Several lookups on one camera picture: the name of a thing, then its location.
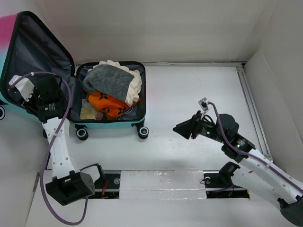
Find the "small gold box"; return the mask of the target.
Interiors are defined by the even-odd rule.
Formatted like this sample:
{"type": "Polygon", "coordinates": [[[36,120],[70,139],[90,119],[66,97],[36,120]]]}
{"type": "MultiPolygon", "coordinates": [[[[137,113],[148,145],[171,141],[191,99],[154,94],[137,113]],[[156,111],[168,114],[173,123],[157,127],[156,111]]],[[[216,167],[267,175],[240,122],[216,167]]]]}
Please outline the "small gold box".
{"type": "Polygon", "coordinates": [[[94,108],[82,108],[80,111],[81,120],[96,120],[97,115],[98,113],[94,108]]]}

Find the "pink teal kids suitcase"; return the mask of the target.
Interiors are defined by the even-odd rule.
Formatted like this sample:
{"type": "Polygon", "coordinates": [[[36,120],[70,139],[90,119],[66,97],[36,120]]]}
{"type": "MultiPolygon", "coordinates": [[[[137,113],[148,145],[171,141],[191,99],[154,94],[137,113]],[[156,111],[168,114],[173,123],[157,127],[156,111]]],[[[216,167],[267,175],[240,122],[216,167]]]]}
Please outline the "pink teal kids suitcase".
{"type": "Polygon", "coordinates": [[[75,124],[77,136],[88,138],[87,129],[110,129],[137,127],[138,136],[146,139],[149,129],[144,126],[146,115],[146,70],[136,61],[121,61],[121,66],[138,71],[142,78],[140,101],[126,110],[119,108],[122,116],[115,120],[102,117],[98,120],[82,120],[80,111],[86,92],[82,82],[88,71],[96,65],[89,62],[75,67],[67,49],[53,35],[48,27],[30,11],[0,19],[0,103],[14,113],[38,121],[37,114],[27,111],[26,102],[18,90],[9,88],[14,75],[23,76],[30,72],[51,72],[62,77],[70,86],[73,98],[68,119],[75,124]]]}

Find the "orange monogram towel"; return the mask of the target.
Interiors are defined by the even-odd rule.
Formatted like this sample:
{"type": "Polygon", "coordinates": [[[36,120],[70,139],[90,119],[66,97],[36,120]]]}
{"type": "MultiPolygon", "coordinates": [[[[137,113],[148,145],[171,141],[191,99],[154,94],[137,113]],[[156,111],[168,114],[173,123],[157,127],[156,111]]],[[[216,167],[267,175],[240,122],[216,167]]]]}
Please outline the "orange monogram towel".
{"type": "Polygon", "coordinates": [[[131,106],[128,104],[111,97],[102,92],[88,93],[86,100],[98,111],[101,112],[108,120],[114,120],[125,114],[131,107],[136,105],[137,102],[133,102],[131,106]]]}

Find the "grey quilted cream-frilled cloth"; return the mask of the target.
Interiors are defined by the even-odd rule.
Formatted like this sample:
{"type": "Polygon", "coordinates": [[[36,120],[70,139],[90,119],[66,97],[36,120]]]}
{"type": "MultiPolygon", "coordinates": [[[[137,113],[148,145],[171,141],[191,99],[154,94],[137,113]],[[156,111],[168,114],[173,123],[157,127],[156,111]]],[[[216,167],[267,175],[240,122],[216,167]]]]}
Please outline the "grey quilted cream-frilled cloth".
{"type": "Polygon", "coordinates": [[[139,101],[142,77],[138,70],[130,70],[115,61],[100,61],[89,69],[83,80],[83,89],[88,92],[102,92],[128,106],[139,101]]]}

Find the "powder puff plastic packet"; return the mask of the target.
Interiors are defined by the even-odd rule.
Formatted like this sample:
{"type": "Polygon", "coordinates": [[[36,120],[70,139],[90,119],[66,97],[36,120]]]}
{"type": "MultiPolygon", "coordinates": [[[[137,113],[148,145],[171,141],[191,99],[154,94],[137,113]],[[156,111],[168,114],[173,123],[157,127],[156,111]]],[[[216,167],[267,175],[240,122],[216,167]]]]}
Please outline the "powder puff plastic packet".
{"type": "Polygon", "coordinates": [[[98,102],[89,102],[85,99],[82,100],[82,108],[94,108],[96,109],[98,115],[97,119],[101,119],[103,117],[103,113],[98,109],[99,108],[99,103],[98,102]]]}

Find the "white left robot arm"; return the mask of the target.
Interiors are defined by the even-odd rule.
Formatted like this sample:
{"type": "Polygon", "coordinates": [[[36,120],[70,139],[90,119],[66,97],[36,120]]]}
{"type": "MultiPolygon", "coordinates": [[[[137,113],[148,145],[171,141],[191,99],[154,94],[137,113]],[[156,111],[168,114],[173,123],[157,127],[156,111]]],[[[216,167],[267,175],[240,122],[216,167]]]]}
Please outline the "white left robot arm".
{"type": "Polygon", "coordinates": [[[94,195],[96,187],[104,185],[105,174],[99,163],[79,168],[71,156],[68,113],[72,92],[65,79],[52,73],[31,72],[18,76],[10,86],[19,91],[26,110],[38,117],[49,142],[44,166],[52,165],[52,179],[41,185],[45,197],[66,206],[94,195]]]}

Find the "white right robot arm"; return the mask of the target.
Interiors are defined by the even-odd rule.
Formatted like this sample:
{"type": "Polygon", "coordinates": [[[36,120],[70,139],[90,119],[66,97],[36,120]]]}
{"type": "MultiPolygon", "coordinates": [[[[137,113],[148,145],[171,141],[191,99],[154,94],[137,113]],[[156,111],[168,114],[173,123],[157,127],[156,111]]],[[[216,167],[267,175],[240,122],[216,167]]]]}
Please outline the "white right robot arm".
{"type": "Polygon", "coordinates": [[[222,143],[221,150],[232,159],[221,168],[219,181],[254,192],[276,207],[292,224],[303,225],[303,183],[277,167],[255,145],[238,133],[239,124],[229,114],[208,121],[198,111],[191,119],[177,124],[173,131],[185,139],[198,135],[222,143]]]}

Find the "aluminium side rail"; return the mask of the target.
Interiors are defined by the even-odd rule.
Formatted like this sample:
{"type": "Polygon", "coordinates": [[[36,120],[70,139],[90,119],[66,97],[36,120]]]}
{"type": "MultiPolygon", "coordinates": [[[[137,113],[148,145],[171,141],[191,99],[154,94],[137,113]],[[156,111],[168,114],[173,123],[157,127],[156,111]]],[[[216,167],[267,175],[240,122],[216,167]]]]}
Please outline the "aluminium side rail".
{"type": "Polygon", "coordinates": [[[236,67],[236,71],[239,77],[239,81],[242,87],[242,91],[244,94],[244,98],[246,100],[247,103],[247,107],[249,110],[249,114],[253,123],[253,127],[254,127],[254,132],[258,138],[258,146],[259,146],[259,150],[261,151],[261,153],[268,158],[270,161],[273,160],[268,143],[267,143],[267,139],[257,112],[257,108],[255,106],[254,100],[253,100],[253,96],[251,94],[250,91],[250,87],[245,75],[245,71],[244,71],[244,64],[239,64],[236,67]]]}

